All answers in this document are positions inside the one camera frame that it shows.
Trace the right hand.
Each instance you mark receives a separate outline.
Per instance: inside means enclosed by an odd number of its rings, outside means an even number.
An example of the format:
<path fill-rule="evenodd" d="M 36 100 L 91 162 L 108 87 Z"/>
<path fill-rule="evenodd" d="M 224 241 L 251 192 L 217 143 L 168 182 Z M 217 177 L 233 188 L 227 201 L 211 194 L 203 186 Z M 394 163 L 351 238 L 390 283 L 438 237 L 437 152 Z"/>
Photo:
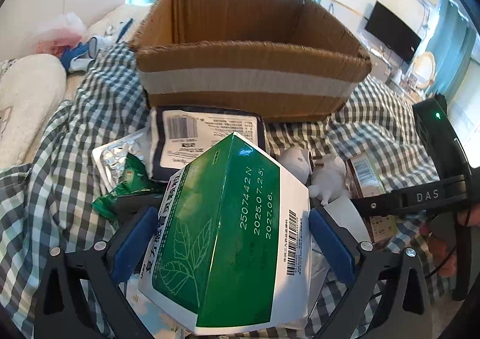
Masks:
<path fill-rule="evenodd" d="M 473 205 L 470 209 L 456 213 L 456 221 L 460 225 L 468 227 L 479 227 L 479 204 Z M 444 238 L 442 234 L 435 233 L 429 223 L 425 222 L 420 228 L 420 235 L 427 241 L 429 252 L 431 253 L 434 264 L 438 268 L 439 276 L 449 278 L 456 275 L 457 257 L 452 252 L 453 244 Z"/>

